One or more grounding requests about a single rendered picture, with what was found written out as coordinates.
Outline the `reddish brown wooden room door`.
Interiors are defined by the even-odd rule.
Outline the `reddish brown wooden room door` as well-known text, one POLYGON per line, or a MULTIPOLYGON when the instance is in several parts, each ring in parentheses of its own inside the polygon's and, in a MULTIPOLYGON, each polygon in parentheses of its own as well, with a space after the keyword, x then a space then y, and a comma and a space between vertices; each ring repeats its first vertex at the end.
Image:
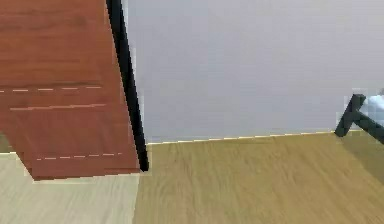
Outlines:
POLYGON ((0 132, 36 180, 149 168, 123 0, 0 0, 0 132))

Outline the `dark green framed bed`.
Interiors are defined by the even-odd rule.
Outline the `dark green framed bed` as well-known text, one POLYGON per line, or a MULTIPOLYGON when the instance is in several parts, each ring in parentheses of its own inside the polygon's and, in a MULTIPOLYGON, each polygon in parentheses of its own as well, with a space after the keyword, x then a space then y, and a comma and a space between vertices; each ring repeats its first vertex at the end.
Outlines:
POLYGON ((353 124, 384 145, 384 89, 371 96, 353 94, 334 134, 344 137, 353 124))

